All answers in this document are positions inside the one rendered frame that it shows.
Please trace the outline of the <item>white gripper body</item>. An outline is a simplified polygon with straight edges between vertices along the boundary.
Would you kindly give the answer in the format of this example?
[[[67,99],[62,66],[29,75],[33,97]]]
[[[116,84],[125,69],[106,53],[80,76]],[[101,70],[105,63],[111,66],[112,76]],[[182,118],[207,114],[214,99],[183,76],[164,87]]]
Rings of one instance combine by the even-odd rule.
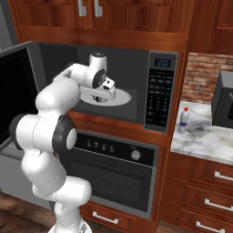
[[[102,87],[98,87],[96,89],[89,88],[89,87],[80,87],[81,90],[81,96],[84,99],[89,99],[93,100],[92,96],[102,97],[103,98],[103,103],[109,100],[113,100],[116,97],[116,88],[112,87],[110,90],[105,90]]]

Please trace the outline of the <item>white microwave turntable plate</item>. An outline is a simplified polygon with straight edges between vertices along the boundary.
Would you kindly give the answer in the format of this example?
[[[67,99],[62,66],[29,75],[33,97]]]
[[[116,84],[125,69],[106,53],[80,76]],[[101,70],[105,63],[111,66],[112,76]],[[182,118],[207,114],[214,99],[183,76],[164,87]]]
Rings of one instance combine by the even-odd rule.
[[[116,88],[116,97],[113,100],[106,101],[105,103],[98,103],[93,100],[84,99],[82,96],[81,100],[95,106],[122,106],[131,101],[131,95],[124,90]]]

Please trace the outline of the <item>black toaster oven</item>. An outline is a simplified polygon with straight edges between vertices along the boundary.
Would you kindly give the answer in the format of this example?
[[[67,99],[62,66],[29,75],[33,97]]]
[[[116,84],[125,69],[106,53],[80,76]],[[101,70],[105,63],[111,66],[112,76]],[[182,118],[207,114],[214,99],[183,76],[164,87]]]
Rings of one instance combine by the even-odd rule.
[[[233,71],[220,71],[211,100],[212,125],[233,129]]]

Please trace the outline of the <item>wooden wall cupboard run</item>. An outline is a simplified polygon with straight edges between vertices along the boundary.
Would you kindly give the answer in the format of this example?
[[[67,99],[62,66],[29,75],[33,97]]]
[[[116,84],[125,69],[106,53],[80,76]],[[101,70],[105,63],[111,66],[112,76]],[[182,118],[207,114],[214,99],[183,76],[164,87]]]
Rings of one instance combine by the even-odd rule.
[[[233,0],[196,0],[189,51],[233,56]]]

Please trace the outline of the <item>grey bottle with red cap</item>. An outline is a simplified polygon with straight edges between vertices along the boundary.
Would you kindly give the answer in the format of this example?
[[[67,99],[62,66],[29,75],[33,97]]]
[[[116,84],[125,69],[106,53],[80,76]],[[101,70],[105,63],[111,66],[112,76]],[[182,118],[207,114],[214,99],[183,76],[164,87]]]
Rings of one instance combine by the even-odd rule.
[[[185,107],[184,111],[180,115],[180,122],[178,127],[178,132],[180,134],[184,134],[186,132],[188,119],[189,119],[188,108]]]

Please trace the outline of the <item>wooden drawer front under oven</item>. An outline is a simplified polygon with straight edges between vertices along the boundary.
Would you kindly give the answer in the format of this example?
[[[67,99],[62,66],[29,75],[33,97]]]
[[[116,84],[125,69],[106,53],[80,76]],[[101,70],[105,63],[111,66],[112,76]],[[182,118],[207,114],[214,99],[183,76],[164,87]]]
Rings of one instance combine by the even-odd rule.
[[[122,231],[123,233],[135,233],[136,220],[130,217],[129,215],[117,212],[109,208],[101,207],[93,203],[87,203],[84,206],[81,206],[80,211],[85,218],[93,220],[97,223],[108,226],[110,228],[114,228],[119,231]],[[117,218],[119,220],[118,224],[115,225],[115,224],[106,222],[102,219],[93,217],[92,216],[93,211],[97,212],[98,215],[106,217],[106,218],[110,218],[110,219]]]

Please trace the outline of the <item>wooden cupboard door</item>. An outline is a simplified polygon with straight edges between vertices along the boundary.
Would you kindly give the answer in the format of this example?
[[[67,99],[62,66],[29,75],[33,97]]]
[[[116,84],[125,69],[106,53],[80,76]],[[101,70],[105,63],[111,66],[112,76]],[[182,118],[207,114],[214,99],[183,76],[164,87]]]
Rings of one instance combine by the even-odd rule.
[[[7,0],[19,27],[90,29],[90,18],[80,16],[78,0]]]
[[[99,0],[93,28],[188,34],[196,0]]]

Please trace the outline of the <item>grey built-in microwave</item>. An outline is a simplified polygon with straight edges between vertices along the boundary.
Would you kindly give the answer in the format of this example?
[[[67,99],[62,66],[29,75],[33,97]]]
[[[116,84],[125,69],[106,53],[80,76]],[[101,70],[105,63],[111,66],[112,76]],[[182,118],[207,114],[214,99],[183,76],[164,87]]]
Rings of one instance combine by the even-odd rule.
[[[116,95],[131,96],[119,106],[116,100],[97,103],[84,96],[76,112],[137,123],[145,129],[166,133],[168,129],[178,54],[127,48],[47,44],[38,45],[46,79],[51,82],[72,62],[89,64],[93,52],[106,56],[106,76],[115,81]]]

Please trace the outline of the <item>black built-in oven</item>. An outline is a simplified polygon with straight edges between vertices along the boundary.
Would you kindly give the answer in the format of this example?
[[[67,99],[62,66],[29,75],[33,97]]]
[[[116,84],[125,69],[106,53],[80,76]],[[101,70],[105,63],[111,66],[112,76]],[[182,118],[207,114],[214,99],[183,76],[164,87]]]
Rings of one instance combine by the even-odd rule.
[[[150,218],[159,146],[79,130],[74,147],[59,155],[66,173],[92,186],[91,200]]]

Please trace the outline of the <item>microwave door with black window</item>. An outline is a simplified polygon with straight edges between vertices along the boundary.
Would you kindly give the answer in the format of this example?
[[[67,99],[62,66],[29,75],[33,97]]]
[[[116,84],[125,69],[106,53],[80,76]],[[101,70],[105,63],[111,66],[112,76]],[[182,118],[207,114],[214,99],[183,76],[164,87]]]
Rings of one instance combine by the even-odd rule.
[[[46,87],[39,45],[24,42],[0,51],[0,151],[12,141],[9,125],[19,114],[34,114],[35,98]]]

